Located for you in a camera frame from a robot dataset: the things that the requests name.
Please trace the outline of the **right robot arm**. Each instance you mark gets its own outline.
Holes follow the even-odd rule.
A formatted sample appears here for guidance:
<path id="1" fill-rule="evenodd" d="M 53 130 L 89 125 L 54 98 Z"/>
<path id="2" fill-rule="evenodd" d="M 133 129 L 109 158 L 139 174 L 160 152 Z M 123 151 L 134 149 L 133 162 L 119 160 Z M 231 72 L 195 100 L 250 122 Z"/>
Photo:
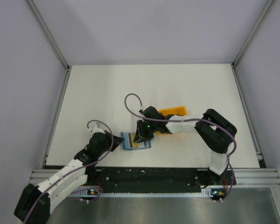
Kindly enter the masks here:
<path id="1" fill-rule="evenodd" d="M 142 119 L 137 121 L 136 134 L 133 142 L 152 140 L 154 134 L 198 134 L 211 150 L 208 173 L 209 181 L 215 185 L 226 178 L 228 150 L 235 139 L 236 127 L 214 109 L 208 109 L 199 116 L 180 114 L 163 115 L 150 106 L 139 111 Z"/>

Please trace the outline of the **blue leather card holder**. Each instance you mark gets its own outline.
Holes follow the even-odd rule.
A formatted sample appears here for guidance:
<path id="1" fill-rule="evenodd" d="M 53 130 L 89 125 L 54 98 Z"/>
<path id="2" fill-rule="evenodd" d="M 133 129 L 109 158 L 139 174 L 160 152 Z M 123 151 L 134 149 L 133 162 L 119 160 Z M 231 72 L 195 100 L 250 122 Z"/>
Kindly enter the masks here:
<path id="1" fill-rule="evenodd" d="M 121 132 L 121 137 L 124 139 L 122 149 L 133 151 L 151 148 L 151 141 L 134 142 L 135 133 Z"/>

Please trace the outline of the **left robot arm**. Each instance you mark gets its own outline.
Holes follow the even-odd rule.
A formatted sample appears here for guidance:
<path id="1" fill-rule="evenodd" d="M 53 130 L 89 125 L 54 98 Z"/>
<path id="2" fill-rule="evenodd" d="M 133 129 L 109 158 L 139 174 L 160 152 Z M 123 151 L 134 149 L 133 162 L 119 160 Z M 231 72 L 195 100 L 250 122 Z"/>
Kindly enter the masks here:
<path id="1" fill-rule="evenodd" d="M 124 138 L 108 131 L 92 135 L 89 143 L 74 158 L 47 180 L 28 184 L 16 205 L 14 215 L 24 224 L 45 224 L 54 209 L 80 186 L 96 181 L 93 167 L 103 154 L 114 151 Z"/>

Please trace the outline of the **orange plastic card stand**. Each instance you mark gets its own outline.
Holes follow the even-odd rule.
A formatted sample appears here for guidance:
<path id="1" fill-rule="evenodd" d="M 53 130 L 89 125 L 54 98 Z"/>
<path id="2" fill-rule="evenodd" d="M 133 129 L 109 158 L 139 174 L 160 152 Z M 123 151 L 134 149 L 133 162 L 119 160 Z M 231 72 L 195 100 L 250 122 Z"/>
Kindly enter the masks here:
<path id="1" fill-rule="evenodd" d="M 168 116 L 168 115 L 186 116 L 186 115 L 188 115 L 185 106 L 161 109 L 158 112 L 161 113 L 163 116 Z"/>

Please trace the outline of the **gold credit card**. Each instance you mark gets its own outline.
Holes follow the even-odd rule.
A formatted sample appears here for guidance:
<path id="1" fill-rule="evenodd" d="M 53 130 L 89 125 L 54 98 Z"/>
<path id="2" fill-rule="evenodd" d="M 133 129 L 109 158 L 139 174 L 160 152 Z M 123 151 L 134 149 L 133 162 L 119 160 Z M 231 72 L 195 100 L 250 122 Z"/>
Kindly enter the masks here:
<path id="1" fill-rule="evenodd" d="M 128 133 L 127 134 L 127 140 L 128 140 L 128 143 L 127 143 L 127 148 L 128 149 L 139 149 L 140 148 L 140 145 L 139 143 L 137 142 L 134 142 L 134 138 L 136 136 L 136 133 Z"/>

